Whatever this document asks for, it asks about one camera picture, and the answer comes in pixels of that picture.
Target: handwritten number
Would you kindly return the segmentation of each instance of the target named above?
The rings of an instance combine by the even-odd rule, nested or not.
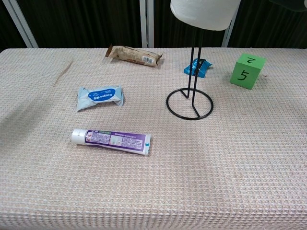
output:
[[[252,61],[256,61],[256,59],[253,59],[251,57],[248,57],[250,60],[248,60],[248,63],[251,63],[252,64]]]
[[[238,78],[238,80],[240,80],[240,81],[245,80],[245,78],[247,77],[247,75],[246,75],[246,74],[249,74],[249,73],[245,72],[245,70],[244,70],[244,71],[242,71],[241,75],[242,75],[242,76],[244,76],[244,78],[242,78],[242,79]]]

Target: circular stand base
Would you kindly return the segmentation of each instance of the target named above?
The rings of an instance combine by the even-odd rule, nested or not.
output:
[[[209,99],[210,103],[211,103],[211,109],[210,109],[210,111],[209,111],[207,114],[205,114],[205,115],[203,115],[203,116],[198,116],[198,117],[186,117],[186,116],[182,116],[182,115],[179,115],[179,114],[175,113],[175,112],[170,108],[170,106],[169,106],[169,104],[168,104],[169,98],[170,98],[174,93],[176,93],[176,92],[179,92],[179,91],[180,91],[180,92],[183,92],[183,91],[187,91],[188,89],[189,89],[189,88],[177,89],[177,90],[172,91],[172,92],[168,95],[168,97],[167,97],[167,99],[166,99],[166,105],[167,105],[167,108],[169,109],[169,111],[170,111],[172,114],[174,114],[175,116],[180,117],[180,118],[182,118],[182,119],[186,119],[186,120],[201,120],[201,119],[203,119],[203,118],[209,116],[210,113],[212,113],[212,110],[213,110],[213,101],[212,101],[212,99],[211,99],[211,97],[210,97],[209,95],[205,94],[203,91],[196,90],[196,89],[195,89],[196,92],[199,92],[199,93],[201,93],[202,95],[206,96],[206,97]]]

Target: waffle-weave tablecloth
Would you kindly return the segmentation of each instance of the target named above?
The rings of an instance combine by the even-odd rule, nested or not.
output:
[[[306,229],[307,50],[204,48],[214,110],[200,121],[165,103],[187,87],[190,48],[149,50],[157,68],[103,48],[0,54],[0,228]],[[243,52],[267,59],[252,90],[229,82]],[[76,112],[80,87],[109,85],[123,107]],[[194,116],[190,103],[170,100]],[[150,154],[76,145],[74,128],[150,133]]]

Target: paper towel holder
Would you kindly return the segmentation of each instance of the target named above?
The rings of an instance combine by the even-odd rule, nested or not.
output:
[[[196,34],[196,27],[194,27],[194,31],[193,31],[193,39],[192,39],[192,49],[191,49],[191,61],[190,61],[190,71],[189,71],[189,83],[188,83],[188,87],[187,88],[181,88],[181,89],[177,89],[177,90],[174,90],[172,91],[167,99],[166,99],[166,106],[167,108],[169,109],[169,111],[177,116],[177,117],[180,117],[182,119],[186,119],[186,120],[201,120],[207,116],[209,116],[211,113],[212,113],[212,110],[213,110],[213,101],[211,99],[211,97],[209,95],[207,95],[205,92],[201,91],[201,90],[198,90],[196,89],[196,85],[197,85],[197,78],[198,78],[198,73],[199,73],[199,69],[200,69],[200,62],[197,61],[197,66],[196,66],[196,71],[195,71],[195,80],[194,80],[194,87],[191,88],[191,78],[192,78],[192,64],[193,64],[193,58],[194,58],[194,47],[195,47],[195,42],[196,42],[196,39],[195,39],[195,34]],[[198,55],[197,55],[197,60],[200,60],[201,58],[201,46],[202,46],[202,39],[203,39],[203,30],[200,29],[200,43],[199,43],[199,48],[198,48]],[[192,108],[196,114],[197,117],[186,117],[186,116],[182,116],[180,114],[177,114],[175,113],[171,107],[169,106],[169,99],[170,97],[176,93],[176,92],[181,92],[186,98],[189,98],[189,94],[190,94],[190,91],[193,91],[193,95],[192,95]],[[205,115],[202,115],[200,116],[199,112],[197,111],[197,109],[195,108],[194,106],[194,99],[195,99],[195,93],[198,92],[198,93],[201,93],[202,95],[204,95],[205,97],[208,98],[208,100],[210,101],[210,104],[211,104],[211,108],[209,110],[208,113],[206,113]]]

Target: blue wet wipe packet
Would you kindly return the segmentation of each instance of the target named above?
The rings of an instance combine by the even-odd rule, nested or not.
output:
[[[80,88],[78,92],[77,112],[103,102],[114,102],[122,106],[124,103],[124,94],[121,91],[121,86],[108,86],[93,90]]]
[[[197,65],[197,59],[194,59],[192,64],[192,75],[195,76],[195,69]],[[198,76],[200,78],[205,78],[207,68],[211,66],[212,64],[209,63],[206,59],[200,59],[200,71],[198,72]],[[183,71],[186,74],[190,74],[190,65],[186,67]]]

